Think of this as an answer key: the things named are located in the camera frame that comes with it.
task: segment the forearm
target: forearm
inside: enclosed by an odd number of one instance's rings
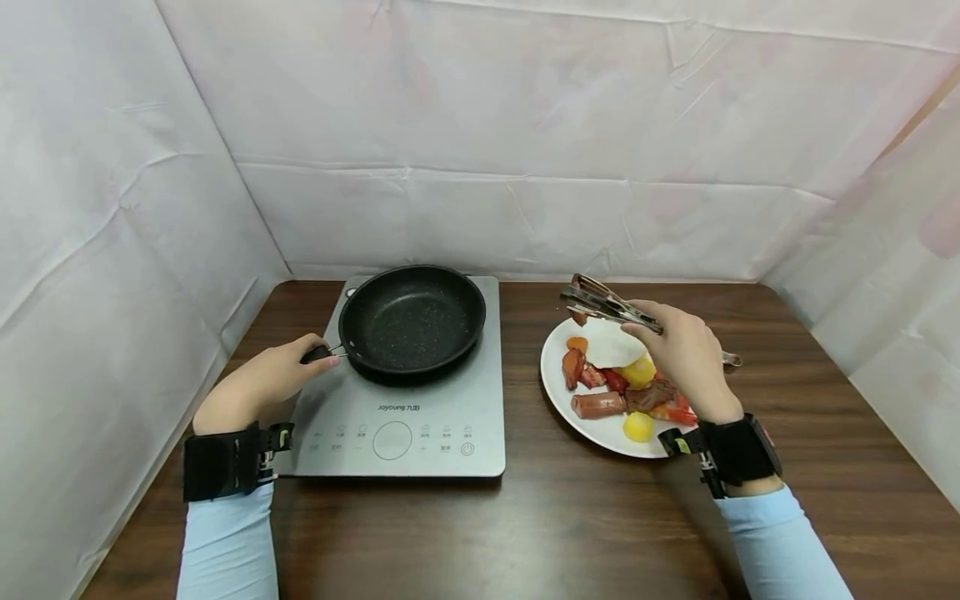
[[[278,598],[270,504],[274,484],[250,495],[191,502],[179,600]]]
[[[717,500],[754,600],[847,600],[847,584],[786,486],[761,480]]]

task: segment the brown table surface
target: brown table surface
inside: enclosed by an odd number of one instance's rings
[[[758,285],[620,285],[701,315],[743,356],[730,376],[857,598],[955,598],[960,516],[813,337]],[[341,283],[280,285],[230,360],[323,333]],[[581,438],[539,381],[565,319],[557,284],[503,283],[507,470],[493,482],[281,479],[273,527],[285,598],[742,597],[689,459],[641,461]],[[174,452],[85,598],[172,598],[185,510]]]

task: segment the egg white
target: egg white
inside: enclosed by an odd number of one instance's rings
[[[587,319],[581,331],[587,338],[587,360],[597,369],[626,367],[647,351],[642,342],[612,321]]]

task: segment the white wall panel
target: white wall panel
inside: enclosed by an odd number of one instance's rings
[[[0,581],[92,574],[289,273],[147,0],[0,7]]]
[[[960,52],[947,0],[158,4],[301,277],[419,259],[521,278],[760,276]],[[388,172],[406,183],[338,199],[342,178]],[[543,228],[509,192],[542,206]],[[641,211],[657,204],[687,212],[651,232]],[[454,206],[478,217],[475,242],[453,243]]]
[[[960,91],[767,281],[960,509]]]

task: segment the human hand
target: human hand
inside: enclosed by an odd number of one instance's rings
[[[245,429],[260,410],[296,394],[307,381],[340,364],[336,356],[302,365],[300,359],[326,342],[316,333],[283,346],[267,348],[210,391],[193,418],[197,435]]]
[[[724,376],[720,342],[704,320],[651,300],[629,303],[660,322],[663,335],[640,324],[621,328],[643,342],[657,369],[690,400],[697,417],[717,424],[742,419],[743,406]]]

